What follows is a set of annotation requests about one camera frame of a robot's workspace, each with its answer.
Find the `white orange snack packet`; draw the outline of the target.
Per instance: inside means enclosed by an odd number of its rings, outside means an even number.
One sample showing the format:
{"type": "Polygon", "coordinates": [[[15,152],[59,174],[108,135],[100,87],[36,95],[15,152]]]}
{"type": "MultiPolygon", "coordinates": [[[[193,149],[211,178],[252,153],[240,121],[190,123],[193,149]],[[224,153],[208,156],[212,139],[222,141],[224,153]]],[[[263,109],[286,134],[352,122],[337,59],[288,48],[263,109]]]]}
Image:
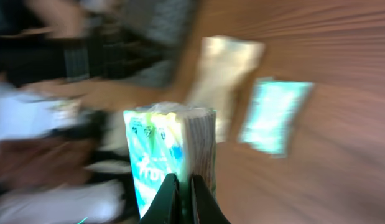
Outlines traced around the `white orange snack packet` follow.
{"type": "Polygon", "coordinates": [[[262,42],[215,35],[202,40],[197,79],[187,103],[216,111],[216,141],[226,141],[234,111],[234,91],[260,65],[262,42]]]}

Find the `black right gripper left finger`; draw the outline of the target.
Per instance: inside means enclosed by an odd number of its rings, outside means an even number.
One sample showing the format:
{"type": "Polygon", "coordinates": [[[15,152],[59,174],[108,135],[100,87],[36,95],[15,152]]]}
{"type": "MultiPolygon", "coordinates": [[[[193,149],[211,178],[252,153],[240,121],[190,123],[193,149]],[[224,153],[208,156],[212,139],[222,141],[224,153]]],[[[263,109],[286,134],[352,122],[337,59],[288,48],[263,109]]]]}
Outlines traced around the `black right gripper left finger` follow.
{"type": "Polygon", "coordinates": [[[179,204],[179,181],[175,174],[167,174],[139,224],[178,224],[179,204]]]}

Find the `small teal packet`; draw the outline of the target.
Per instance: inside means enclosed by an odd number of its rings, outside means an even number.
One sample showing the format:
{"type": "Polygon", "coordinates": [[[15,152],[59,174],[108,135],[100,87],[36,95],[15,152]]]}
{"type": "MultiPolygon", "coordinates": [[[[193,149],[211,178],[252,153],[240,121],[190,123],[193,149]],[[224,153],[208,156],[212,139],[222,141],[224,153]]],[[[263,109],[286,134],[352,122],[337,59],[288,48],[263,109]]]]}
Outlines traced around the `small teal packet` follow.
{"type": "Polygon", "coordinates": [[[193,174],[216,194],[215,110],[161,102],[126,110],[123,118],[140,216],[170,173],[177,176],[184,200],[193,174]]]}

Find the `teal tissue pack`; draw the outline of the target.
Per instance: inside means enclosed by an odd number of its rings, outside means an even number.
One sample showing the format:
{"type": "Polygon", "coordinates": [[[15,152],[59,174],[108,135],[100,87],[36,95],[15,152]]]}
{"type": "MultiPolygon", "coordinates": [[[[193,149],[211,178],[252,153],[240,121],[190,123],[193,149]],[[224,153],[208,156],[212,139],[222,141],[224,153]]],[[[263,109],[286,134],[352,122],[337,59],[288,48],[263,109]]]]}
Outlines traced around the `teal tissue pack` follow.
{"type": "Polygon", "coordinates": [[[285,157],[292,123],[313,86],[312,82],[258,78],[238,141],[272,157],[285,157]]]}

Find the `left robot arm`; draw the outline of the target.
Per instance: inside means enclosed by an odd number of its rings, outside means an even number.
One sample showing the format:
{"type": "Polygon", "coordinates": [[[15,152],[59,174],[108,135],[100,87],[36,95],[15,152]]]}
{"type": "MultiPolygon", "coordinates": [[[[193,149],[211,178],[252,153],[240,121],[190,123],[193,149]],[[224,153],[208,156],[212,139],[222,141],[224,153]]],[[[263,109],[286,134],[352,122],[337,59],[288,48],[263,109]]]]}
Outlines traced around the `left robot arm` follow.
{"type": "Polygon", "coordinates": [[[109,223],[136,216],[130,173],[87,170],[106,114],[0,84],[0,223],[109,223]]]}

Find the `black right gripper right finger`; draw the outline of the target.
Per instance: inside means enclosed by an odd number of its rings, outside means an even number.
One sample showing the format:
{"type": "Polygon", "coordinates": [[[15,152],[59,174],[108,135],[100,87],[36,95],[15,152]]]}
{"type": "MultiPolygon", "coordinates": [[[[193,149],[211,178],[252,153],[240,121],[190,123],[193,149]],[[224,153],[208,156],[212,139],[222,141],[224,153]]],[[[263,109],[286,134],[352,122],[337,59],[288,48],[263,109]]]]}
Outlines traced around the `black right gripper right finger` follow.
{"type": "Polygon", "coordinates": [[[200,175],[191,179],[191,199],[194,224],[231,224],[200,175]]]}

